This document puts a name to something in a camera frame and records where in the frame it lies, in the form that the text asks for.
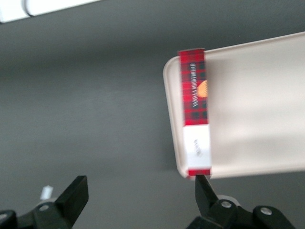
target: gray table surface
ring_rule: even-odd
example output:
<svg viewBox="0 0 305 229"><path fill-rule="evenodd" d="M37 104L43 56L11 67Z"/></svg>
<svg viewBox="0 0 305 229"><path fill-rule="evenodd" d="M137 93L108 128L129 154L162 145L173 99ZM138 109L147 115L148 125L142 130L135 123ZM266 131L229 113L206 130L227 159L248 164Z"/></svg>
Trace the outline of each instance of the gray table surface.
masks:
<svg viewBox="0 0 305 229"><path fill-rule="evenodd" d="M163 67L207 50L305 31L304 1L104 0L0 25L0 208L87 175L81 228L177 229L199 215L176 169ZM304 172L212 180L252 210L305 228Z"/></svg>

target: plastic tray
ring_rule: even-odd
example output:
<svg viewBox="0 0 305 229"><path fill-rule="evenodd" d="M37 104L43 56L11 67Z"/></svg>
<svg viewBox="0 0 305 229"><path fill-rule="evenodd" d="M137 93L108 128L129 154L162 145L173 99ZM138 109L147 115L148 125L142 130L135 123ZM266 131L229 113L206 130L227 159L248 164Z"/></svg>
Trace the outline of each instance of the plastic tray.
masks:
<svg viewBox="0 0 305 229"><path fill-rule="evenodd" d="M212 178L305 169L305 32L205 52ZM164 84L177 168L187 177L179 58Z"/></svg>

